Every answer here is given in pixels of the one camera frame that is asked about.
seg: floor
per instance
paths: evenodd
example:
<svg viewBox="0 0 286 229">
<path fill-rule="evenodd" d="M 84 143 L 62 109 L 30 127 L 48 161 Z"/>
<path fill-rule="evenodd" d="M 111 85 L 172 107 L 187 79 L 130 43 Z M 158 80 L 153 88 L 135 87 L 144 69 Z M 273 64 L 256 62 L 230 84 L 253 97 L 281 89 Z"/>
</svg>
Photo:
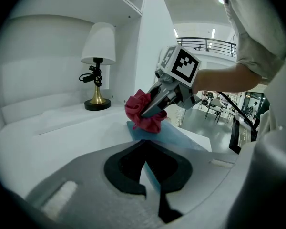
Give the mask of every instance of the floor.
<svg viewBox="0 0 286 229">
<path fill-rule="evenodd" d="M 197 109 L 187 110 L 180 127 L 208 137 L 211 142 L 212 152 L 234 154 L 234 152 L 229 149 L 232 118 L 228 123 L 227 119 L 220 118 L 217 123 L 214 114 L 209 114 L 206 119 L 205 114 L 206 112 Z"/>
</svg>

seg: white countertop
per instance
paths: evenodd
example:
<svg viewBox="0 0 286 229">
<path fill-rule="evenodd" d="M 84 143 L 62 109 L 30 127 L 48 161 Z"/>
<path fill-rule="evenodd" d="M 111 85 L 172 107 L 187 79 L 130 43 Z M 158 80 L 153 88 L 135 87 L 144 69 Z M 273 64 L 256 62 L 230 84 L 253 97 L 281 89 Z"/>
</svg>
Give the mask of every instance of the white countertop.
<svg viewBox="0 0 286 229">
<path fill-rule="evenodd" d="M 80 104 L 52 114 L 8 124 L 0 132 L 0 179 L 23 198 L 76 157 L 132 141 L 123 105 L 88 112 Z M 209 138 L 178 129 L 211 151 Z"/>
</svg>

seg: balcony railing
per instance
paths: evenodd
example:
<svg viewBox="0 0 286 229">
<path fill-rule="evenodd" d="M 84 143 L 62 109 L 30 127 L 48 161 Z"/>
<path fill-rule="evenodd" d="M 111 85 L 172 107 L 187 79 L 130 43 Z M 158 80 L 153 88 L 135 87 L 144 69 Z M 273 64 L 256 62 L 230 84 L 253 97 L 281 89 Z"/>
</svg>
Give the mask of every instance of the balcony railing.
<svg viewBox="0 0 286 229">
<path fill-rule="evenodd" d="M 177 42 L 187 50 L 215 52 L 236 57 L 236 44 L 234 43 L 204 37 L 178 37 Z"/>
</svg>

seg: red scrunchie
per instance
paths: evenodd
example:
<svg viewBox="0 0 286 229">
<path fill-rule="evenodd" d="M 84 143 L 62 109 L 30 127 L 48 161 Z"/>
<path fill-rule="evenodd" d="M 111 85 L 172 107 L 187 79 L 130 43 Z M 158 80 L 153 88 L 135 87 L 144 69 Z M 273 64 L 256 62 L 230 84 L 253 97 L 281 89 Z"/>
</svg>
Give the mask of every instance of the red scrunchie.
<svg viewBox="0 0 286 229">
<path fill-rule="evenodd" d="M 133 129 L 138 126 L 147 132 L 159 133 L 161 131 L 161 121 L 167 117 L 167 113 L 165 110 L 162 110 L 151 118 L 142 118 L 141 111 L 150 102 L 151 94 L 139 89 L 134 96 L 127 100 L 125 112 L 127 117 L 135 123 Z"/>
</svg>

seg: robotic arm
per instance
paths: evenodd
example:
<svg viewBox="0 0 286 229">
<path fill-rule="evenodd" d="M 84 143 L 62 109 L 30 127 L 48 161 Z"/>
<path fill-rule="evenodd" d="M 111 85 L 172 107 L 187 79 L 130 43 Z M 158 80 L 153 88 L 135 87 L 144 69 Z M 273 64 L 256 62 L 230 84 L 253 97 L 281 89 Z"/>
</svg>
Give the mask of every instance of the robotic arm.
<svg viewBox="0 0 286 229">
<path fill-rule="evenodd" d="M 143 109 L 141 116 L 149 118 L 171 104 L 190 109 L 201 101 L 193 95 L 192 85 L 201 61 L 181 45 L 168 48 L 155 74 L 158 82 L 148 91 L 152 101 Z"/>
</svg>

